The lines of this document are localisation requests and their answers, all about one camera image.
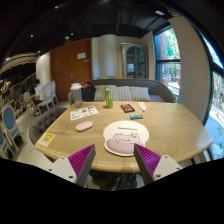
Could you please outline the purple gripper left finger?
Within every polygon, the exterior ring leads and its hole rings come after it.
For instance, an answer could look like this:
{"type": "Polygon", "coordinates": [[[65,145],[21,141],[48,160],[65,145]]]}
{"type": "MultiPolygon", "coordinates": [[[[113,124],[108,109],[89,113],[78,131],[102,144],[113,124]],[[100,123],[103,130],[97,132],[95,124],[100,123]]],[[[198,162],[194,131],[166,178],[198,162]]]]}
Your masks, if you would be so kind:
{"type": "Polygon", "coordinates": [[[95,145],[90,145],[69,157],[60,157],[48,172],[84,187],[95,155],[95,145]]]}

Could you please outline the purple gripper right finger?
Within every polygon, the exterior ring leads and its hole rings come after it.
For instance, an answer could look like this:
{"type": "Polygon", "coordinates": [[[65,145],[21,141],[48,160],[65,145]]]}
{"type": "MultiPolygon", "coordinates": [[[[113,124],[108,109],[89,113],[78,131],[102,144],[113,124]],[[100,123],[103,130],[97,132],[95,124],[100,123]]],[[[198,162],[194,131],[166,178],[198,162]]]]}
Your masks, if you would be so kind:
{"type": "Polygon", "coordinates": [[[138,144],[134,145],[134,156],[145,185],[182,169],[170,156],[160,156],[138,144]]]}

